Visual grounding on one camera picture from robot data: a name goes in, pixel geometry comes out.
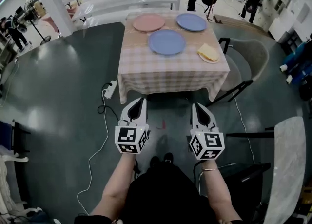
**shoe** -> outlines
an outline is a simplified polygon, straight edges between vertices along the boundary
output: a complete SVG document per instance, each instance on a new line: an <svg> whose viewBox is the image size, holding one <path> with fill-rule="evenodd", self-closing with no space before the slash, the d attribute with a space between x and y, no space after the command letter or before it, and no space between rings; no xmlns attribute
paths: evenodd
<svg viewBox="0 0 312 224"><path fill-rule="evenodd" d="M292 80L293 80L292 75L289 75L289 76L286 78L286 82L287 82L288 84L291 84Z"/></svg>
<svg viewBox="0 0 312 224"><path fill-rule="evenodd" d="M153 156L150 161L150 167L155 167L158 163L160 163L159 158L157 156Z"/></svg>
<svg viewBox="0 0 312 224"><path fill-rule="evenodd" d="M165 154L164 162L173 164L174 163L174 156L173 156L173 154L172 153Z"/></svg>
<svg viewBox="0 0 312 224"><path fill-rule="evenodd" d="M287 70L287 65L282 65L282 66L280 66L280 70L281 70L281 72L284 72L284 71L286 71Z"/></svg>

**bread slice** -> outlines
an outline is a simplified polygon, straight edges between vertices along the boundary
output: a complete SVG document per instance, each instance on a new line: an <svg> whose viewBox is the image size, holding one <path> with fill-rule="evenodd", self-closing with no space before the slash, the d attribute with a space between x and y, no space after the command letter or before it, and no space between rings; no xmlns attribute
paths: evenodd
<svg viewBox="0 0 312 224"><path fill-rule="evenodd" d="M197 50L197 54L200 54L202 57L210 61L217 61L219 59L219 55L216 50L206 43L204 43L199 50Z"/></svg>

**pink plate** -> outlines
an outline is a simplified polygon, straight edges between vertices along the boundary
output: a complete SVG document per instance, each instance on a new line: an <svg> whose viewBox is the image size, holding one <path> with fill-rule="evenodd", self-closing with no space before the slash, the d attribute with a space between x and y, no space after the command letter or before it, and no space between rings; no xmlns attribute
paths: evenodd
<svg viewBox="0 0 312 224"><path fill-rule="evenodd" d="M158 14L147 13L136 17L132 25L138 31L151 32L163 27L165 25L165 19Z"/></svg>

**bracelet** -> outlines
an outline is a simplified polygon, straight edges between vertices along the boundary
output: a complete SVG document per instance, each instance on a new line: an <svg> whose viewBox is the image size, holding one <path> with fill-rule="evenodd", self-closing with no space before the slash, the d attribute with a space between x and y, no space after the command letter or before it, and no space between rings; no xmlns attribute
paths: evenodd
<svg viewBox="0 0 312 224"><path fill-rule="evenodd" d="M203 171L215 171L218 170L219 168L202 168L201 170Z"/></svg>

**wire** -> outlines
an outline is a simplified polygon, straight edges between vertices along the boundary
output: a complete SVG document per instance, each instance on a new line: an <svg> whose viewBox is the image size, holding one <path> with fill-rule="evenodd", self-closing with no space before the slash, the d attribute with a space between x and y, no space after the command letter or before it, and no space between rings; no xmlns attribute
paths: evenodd
<svg viewBox="0 0 312 224"><path fill-rule="evenodd" d="M246 126L245 126L245 124L244 124L244 122L243 122L242 113L240 112L240 110L239 110L239 108L238 108L236 98L234 98L234 100L235 100L236 108L237 108L237 110L238 110L238 112L239 112L239 115L240 115L240 120L241 120L241 122L242 122L242 124L243 124L243 126L244 126L245 133L247 133ZM251 146L251 144L250 144L250 140L249 140L248 137L247 137L247 140L248 140L248 143L249 143L249 149L250 149L250 152L252 153L253 162L254 162L254 153L253 153L252 146Z"/></svg>
<svg viewBox="0 0 312 224"><path fill-rule="evenodd" d="M36 24L36 25L38 25L38 26L47 26L47 27L52 27L52 26L50 26L50 25L46 25L46 24Z"/></svg>
<svg viewBox="0 0 312 224"><path fill-rule="evenodd" d="M198 165L200 165L201 163L203 163L205 160L201 160L201 161L199 161L199 162L197 162L195 165L194 165L194 167L193 167L193 176L194 176L194 184L196 185L196 175L195 175L195 170L196 170L196 167L198 166Z"/></svg>
<svg viewBox="0 0 312 224"><path fill-rule="evenodd" d="M19 218L21 221L23 221L23 219L22 219L22 218L25 218L27 221L30 221L30 219L29 219L29 218L27 218L27 217L25 217L25 216L17 216L17 215L14 215L14 214L9 214L9 213L6 213L6 214L0 214L0 216L2 216L2 215L9 215L9 217L8 217L8 218L11 218L11 216L13 216L14 218L12 218L12 220L15 220L15 219Z"/></svg>
<svg viewBox="0 0 312 224"><path fill-rule="evenodd" d="M103 103L104 103L104 106L105 106L105 99L104 99L104 94L103 94L104 91L106 91L106 89L103 89L103 90L102 90L102 99L103 99ZM85 209L85 207L82 205L82 203L80 202L80 200L79 200L79 195L80 195L81 193L86 192L86 191L89 190L89 188L90 188L90 186L91 186L91 182L92 182L92 172L91 172L91 167L90 167L90 160L91 160L98 152L100 152L100 151L103 149L103 147L104 147L104 145L105 145L105 143L106 143L106 141L107 141L107 139L108 139L108 136L109 136L108 128L107 128L107 122L106 122L106 110L104 111L104 121L105 121L105 128L106 128L106 132L107 132L106 139L105 139L105 141L103 142L102 147L101 147L97 152L95 152L95 153L89 158L89 160L88 160L88 166L89 166L89 172L90 172L90 182L89 182L89 186L88 186L87 189L85 189L85 190L83 190L83 191L81 191L81 192L79 192L79 193L77 194L77 200L78 200L79 204L82 206L83 210L87 213L87 215L89 215L89 213L88 213L88 211Z"/></svg>
<svg viewBox="0 0 312 224"><path fill-rule="evenodd" d="M133 123L137 126L137 124L136 124L135 122L128 122L128 121L125 120L125 119L119 120L119 121L118 121L118 126L119 126L119 124L120 124L121 122L126 122L126 123L127 123L127 126L129 126L130 124L133 124Z"/></svg>
<svg viewBox="0 0 312 224"><path fill-rule="evenodd" d="M16 75L16 73L17 73L19 67L20 67L20 63L18 63L18 67L16 68L16 71L15 71L14 75L12 76L12 79L11 79L11 81L10 81L10 83L9 83L8 91L7 91L6 94L5 94L4 102L3 102L3 104L0 104L0 108L3 108L4 105L5 105L6 98L7 98L8 94L9 94L9 91L10 91L10 87L11 87L12 80L13 80L14 76Z"/></svg>
<svg viewBox="0 0 312 224"><path fill-rule="evenodd" d="M199 3L195 3L195 4L201 6L201 7L203 8L204 11L206 10L206 8L205 8L204 6L202 6L201 4L199 4Z"/></svg>
<svg viewBox="0 0 312 224"><path fill-rule="evenodd" d="M138 168L137 159L136 159L136 165L134 166L133 170L135 172L134 179L136 180L139 177L140 173L141 173L141 171Z"/></svg>
<svg viewBox="0 0 312 224"><path fill-rule="evenodd" d="M109 83L109 82L105 83L105 84L102 86L102 92L104 91L104 87L105 87L105 85L107 85L107 84L108 84L109 86L112 86L112 84ZM118 121L119 121L119 118L118 118L117 114L115 113L115 111L114 111L110 106L105 105L105 103L104 103L104 97L103 97L103 96L102 96L102 102L103 102L103 105L100 105L99 107L97 107L97 112L98 112L99 114L103 114L104 112L106 112L105 108L109 108L109 109L111 109L111 111L112 111L113 114L115 115L115 117L116 117L116 119L117 119L117 122L118 122Z"/></svg>
<svg viewBox="0 0 312 224"><path fill-rule="evenodd" d="M236 10L236 8L234 8L233 6L231 6L231 5L229 5L228 3L226 3L226 1L225 0L221 0L221 1L223 1L226 5L228 5L229 7L232 7L238 14L240 13L238 10Z"/></svg>

